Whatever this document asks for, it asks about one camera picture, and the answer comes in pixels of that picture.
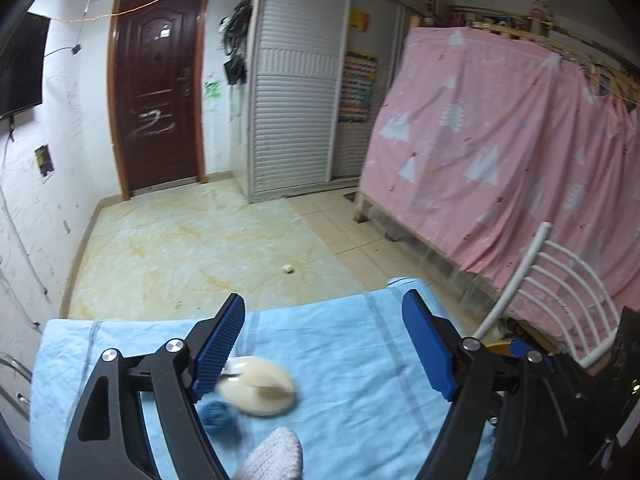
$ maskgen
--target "louvered door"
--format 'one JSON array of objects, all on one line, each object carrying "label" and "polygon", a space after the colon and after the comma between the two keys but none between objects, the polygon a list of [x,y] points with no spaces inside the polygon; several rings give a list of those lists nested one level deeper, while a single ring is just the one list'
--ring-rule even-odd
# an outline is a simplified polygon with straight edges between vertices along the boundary
[{"label": "louvered door", "polygon": [[398,18],[401,6],[393,0],[353,0],[352,6],[370,14],[366,32],[349,30],[347,48],[371,54],[378,60],[378,73],[364,123],[338,123],[334,148],[334,178],[359,176],[367,157],[369,137],[382,107],[394,65]]},{"label": "louvered door", "polygon": [[264,0],[254,191],[326,181],[347,0]]}]

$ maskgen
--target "white wardrobe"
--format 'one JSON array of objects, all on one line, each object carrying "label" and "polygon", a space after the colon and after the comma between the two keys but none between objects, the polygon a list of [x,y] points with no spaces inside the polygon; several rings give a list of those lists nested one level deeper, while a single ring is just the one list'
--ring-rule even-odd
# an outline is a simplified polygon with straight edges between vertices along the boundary
[{"label": "white wardrobe", "polygon": [[[366,32],[350,28],[355,7]],[[246,115],[249,200],[356,186],[408,31],[394,0],[258,0]],[[378,60],[369,119],[339,120],[347,50]]]}]

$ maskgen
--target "baseboard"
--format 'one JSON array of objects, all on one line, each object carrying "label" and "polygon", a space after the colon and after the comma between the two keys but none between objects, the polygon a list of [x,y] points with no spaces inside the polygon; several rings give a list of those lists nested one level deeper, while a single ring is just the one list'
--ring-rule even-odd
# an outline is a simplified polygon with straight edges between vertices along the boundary
[{"label": "baseboard", "polygon": [[80,264],[82,263],[82,257],[84,256],[84,251],[86,250],[86,246],[89,243],[91,233],[94,231],[95,223],[98,221],[100,211],[102,211],[105,207],[116,205],[120,202],[122,202],[122,195],[108,196],[107,198],[98,200],[94,212],[92,213],[91,218],[89,218],[89,221],[86,225],[84,234],[82,234],[82,239],[80,240],[78,248],[76,249],[74,260],[71,262],[69,276],[66,279],[65,290],[62,293],[62,300],[60,301],[60,311],[58,313],[58,317],[60,319],[66,319],[69,316],[69,309],[71,307],[71,295],[73,294],[74,288],[76,286],[76,279],[78,278],[78,272],[80,270]]},{"label": "baseboard", "polygon": [[233,178],[234,174],[233,171],[229,170],[229,171],[219,171],[217,173],[209,173],[207,175],[207,179],[206,181],[203,182],[203,184],[206,184],[207,182],[218,182],[220,180],[226,180],[228,178]]}]

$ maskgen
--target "sliding door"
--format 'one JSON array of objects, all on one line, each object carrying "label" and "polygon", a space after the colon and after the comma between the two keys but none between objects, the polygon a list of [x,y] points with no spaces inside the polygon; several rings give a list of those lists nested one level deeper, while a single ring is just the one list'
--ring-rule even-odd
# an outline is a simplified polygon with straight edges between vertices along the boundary
[{"label": "sliding door", "polygon": [[258,36],[254,192],[325,182],[348,0],[264,0]]},{"label": "sliding door", "polygon": [[333,177],[359,176],[394,74],[404,15],[393,0],[352,0]]}]

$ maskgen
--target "marble floor tile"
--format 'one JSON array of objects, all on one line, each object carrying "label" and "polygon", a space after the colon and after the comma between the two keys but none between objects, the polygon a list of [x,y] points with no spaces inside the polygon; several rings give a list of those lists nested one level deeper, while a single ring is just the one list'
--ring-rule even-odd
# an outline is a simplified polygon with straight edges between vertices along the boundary
[{"label": "marble floor tile", "polygon": [[386,287],[389,276],[382,272],[359,248],[345,251],[336,256],[369,292]]},{"label": "marble floor tile", "polygon": [[[282,272],[291,265],[292,274]],[[76,319],[213,316],[365,289],[286,200],[247,204],[235,183],[183,186],[105,208],[72,295]]]},{"label": "marble floor tile", "polygon": [[343,253],[355,249],[358,244],[333,224],[323,211],[304,215],[306,223],[315,231],[333,254]]}]

